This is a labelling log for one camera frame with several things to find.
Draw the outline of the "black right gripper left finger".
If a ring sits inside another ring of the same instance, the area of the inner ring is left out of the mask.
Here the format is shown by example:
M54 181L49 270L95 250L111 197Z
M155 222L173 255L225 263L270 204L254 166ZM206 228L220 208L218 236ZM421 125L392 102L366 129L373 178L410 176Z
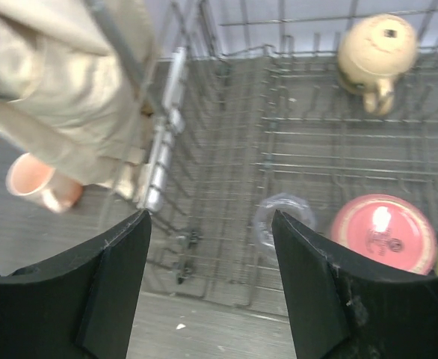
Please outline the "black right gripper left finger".
M0 358L124 358L152 223L137 212L86 242L0 275Z

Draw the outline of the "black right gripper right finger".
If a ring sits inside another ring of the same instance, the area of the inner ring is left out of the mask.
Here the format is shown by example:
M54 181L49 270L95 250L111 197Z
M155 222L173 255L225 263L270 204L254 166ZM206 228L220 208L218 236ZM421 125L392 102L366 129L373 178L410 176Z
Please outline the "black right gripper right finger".
M438 277L385 266L284 212L274 244L298 358L438 358Z

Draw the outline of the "peach pink mug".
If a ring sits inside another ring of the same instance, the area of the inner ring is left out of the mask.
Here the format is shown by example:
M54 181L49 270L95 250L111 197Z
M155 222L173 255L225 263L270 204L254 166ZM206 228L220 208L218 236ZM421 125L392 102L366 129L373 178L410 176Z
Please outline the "peach pink mug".
M75 206L83 186L48 166L30 153L24 153L10 166L5 178L7 190L16 197L35 203L53 213Z

